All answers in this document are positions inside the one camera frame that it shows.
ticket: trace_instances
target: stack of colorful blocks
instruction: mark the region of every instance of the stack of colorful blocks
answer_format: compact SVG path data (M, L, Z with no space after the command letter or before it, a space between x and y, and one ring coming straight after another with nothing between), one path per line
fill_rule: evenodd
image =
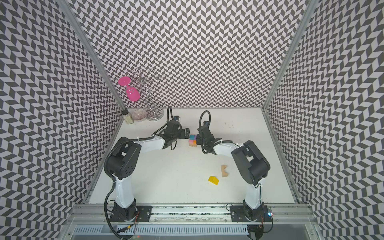
M190 147L197 147L197 144L196 144L196 135L189 135L189 146Z

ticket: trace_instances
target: black and white wall panel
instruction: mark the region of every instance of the black and white wall panel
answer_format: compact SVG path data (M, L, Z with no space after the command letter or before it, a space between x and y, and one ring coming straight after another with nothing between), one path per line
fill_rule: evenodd
M68 0L128 107L122 76L156 67L160 106L261 107L308 0Z
M383 13L320 1L268 108L327 239L384 239Z
M0 239L55 238L119 108L54 0L1 0L0 16Z

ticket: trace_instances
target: glass jar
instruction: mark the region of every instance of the glass jar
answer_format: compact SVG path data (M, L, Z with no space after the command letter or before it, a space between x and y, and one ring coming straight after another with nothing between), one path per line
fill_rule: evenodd
M133 123L133 119L131 117L131 114L128 112L127 109L123 110L121 113L122 113L122 116L123 116L123 118L127 124Z

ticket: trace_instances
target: red wire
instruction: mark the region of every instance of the red wire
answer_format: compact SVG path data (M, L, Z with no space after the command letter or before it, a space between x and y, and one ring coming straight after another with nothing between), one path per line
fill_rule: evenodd
M133 225L135 225L135 228L133 229L133 235L135 235L135 231L136 231L136 221L137 221L137 217L139 216L139 213L140 213L140 211L137 212L137 215L136 215L136 218L135 218L135 223L133 223Z

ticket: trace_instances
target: white tabletop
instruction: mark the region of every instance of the white tabletop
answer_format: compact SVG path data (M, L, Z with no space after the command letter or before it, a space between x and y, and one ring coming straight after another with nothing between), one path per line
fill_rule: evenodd
M183 128L197 134L199 117L204 109L174 109L180 116ZM242 144L253 141L271 165L263 185L262 197L266 203L294 203L291 191L278 159L272 138L261 109L209 109L212 120L210 131L215 137ZM205 114L203 121L208 120ZM164 125L166 113L156 122L145 120L122 124L120 137L148 137ZM221 165L226 164L228 177L222 177ZM208 181L210 176L219 179L218 185ZM102 171L90 204L104 203L111 189L111 179ZM242 203L246 182L240 176L232 158L203 154L201 146L190 147L188 139L178 140L175 150L170 148L140 154L132 174L132 190L137 203Z

